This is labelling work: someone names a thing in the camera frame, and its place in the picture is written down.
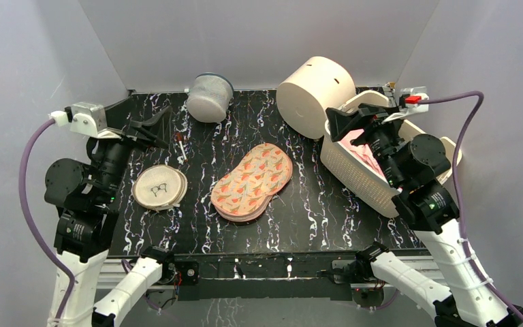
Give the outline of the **pink bra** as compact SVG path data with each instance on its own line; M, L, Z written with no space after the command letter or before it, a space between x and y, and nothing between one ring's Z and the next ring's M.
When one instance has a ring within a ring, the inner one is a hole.
M367 144L362 145L352 145L352 141L358 138L360 135L362 135L364 132L363 129L357 129L350 131L341 141L340 144L350 151L350 153L359 161L361 161L363 164L366 164L368 167L370 167L376 174L378 174L381 178L384 178L382 169L380 168L379 164L375 160L373 156L373 152L369 148Z

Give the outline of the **strawberry print mesh laundry bag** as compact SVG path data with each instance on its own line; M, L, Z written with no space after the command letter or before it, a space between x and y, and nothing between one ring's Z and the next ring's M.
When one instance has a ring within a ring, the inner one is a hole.
M292 160L283 149L275 144L259 144L215 184L211 203L228 221L254 220L288 184L292 174Z

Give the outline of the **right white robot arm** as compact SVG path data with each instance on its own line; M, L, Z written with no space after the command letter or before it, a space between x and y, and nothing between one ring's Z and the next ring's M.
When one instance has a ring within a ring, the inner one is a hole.
M408 296L436 326L520 326L523 308L496 293L461 232L460 209L438 176L451 167L442 141L429 134L400 136L403 121L389 121L387 108L362 104L353 113L326 110L334 142L360 130L354 145L369 146L390 187L400 217L430 252L444 284L426 277L373 243L356 256L356 272L365 282L388 282Z

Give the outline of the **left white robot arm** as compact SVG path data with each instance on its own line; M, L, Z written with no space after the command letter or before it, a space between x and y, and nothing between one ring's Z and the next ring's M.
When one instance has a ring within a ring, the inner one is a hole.
M50 114L58 126L88 138L88 163L62 158L47 170L44 199L59 220L54 256L59 261L49 326L119 326L156 283L176 275L173 255L150 246L101 300L95 293L108 257L119 212L116 195L131 152L169 145L171 108L144 121L128 120L119 104L80 102Z

